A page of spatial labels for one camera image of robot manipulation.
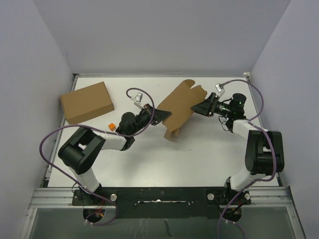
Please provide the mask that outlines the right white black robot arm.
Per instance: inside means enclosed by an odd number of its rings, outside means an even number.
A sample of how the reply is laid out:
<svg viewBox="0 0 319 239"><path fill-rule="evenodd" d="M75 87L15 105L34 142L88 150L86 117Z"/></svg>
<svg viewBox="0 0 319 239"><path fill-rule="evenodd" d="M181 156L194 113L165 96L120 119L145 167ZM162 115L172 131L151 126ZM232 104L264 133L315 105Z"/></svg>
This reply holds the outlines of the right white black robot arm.
<svg viewBox="0 0 319 239"><path fill-rule="evenodd" d="M284 150L282 134L252 124L245 116L246 96L233 94L232 98L219 101L215 93L203 102L191 107L195 113L212 117L215 114L225 118L222 125L226 131L237 134L246 140L246 151L243 168L227 178L222 199L231 204L238 200L240 190L247 190L249 184L265 181L267 176L274 176L284 169Z"/></svg>

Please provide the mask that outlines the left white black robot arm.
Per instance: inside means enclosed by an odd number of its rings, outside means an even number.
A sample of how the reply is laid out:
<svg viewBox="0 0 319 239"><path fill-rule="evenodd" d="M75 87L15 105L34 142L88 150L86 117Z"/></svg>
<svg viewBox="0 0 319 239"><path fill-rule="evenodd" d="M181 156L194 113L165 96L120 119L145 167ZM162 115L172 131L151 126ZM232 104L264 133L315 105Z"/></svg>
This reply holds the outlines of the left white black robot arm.
<svg viewBox="0 0 319 239"><path fill-rule="evenodd" d="M73 172L80 186L85 190L83 198L89 204L101 200L101 191L92 165L102 150L125 151L135 142L134 135L148 125L157 125L172 115L169 111L154 109L146 104L139 114L126 112L115 133L97 133L88 127L80 127L62 145L58 157Z"/></svg>

